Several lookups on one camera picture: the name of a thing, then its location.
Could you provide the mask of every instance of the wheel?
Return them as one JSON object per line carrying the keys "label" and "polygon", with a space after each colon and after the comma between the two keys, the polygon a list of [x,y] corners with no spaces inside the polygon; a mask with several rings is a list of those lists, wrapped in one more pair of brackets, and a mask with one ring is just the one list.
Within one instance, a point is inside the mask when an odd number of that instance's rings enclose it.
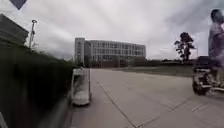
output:
{"label": "wheel", "polygon": [[202,88],[202,86],[197,84],[195,81],[193,81],[192,87],[193,87],[194,93],[199,96],[204,96],[209,90],[207,88]]}

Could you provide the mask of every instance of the rider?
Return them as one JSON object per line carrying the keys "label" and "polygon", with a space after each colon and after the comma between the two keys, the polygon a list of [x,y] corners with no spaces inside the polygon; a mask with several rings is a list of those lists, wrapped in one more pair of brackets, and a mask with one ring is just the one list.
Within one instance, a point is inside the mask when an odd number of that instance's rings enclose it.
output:
{"label": "rider", "polygon": [[224,80],[224,16],[221,10],[214,9],[211,12],[212,26],[209,32],[209,57],[213,60],[212,66],[218,71],[215,73],[215,81],[221,85]]}

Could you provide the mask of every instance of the sky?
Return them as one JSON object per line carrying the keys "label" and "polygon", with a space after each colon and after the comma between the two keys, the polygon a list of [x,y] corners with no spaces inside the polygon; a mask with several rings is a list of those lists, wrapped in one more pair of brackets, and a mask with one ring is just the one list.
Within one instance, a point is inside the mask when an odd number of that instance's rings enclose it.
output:
{"label": "sky", "polygon": [[173,43],[188,32],[207,55],[210,12],[224,0],[27,0],[18,11],[0,0],[0,13],[27,30],[35,26],[37,50],[71,59],[74,40],[113,40],[146,45],[148,59],[178,59]]}

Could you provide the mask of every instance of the road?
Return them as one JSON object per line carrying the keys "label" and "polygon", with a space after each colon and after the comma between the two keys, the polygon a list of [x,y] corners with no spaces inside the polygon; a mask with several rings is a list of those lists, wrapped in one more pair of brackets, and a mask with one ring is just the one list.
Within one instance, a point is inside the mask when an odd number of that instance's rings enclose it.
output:
{"label": "road", "polygon": [[190,78],[93,69],[91,91],[90,106],[71,110],[71,127],[224,127],[224,97],[196,96]]}

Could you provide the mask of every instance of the scooter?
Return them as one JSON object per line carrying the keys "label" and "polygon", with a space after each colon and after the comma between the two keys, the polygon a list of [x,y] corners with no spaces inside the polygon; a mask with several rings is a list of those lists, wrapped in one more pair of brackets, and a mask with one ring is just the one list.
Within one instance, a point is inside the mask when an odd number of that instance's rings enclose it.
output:
{"label": "scooter", "polygon": [[224,87],[215,81],[217,70],[211,65],[208,56],[199,56],[193,67],[192,87],[197,95],[206,95],[208,91],[224,93]]}

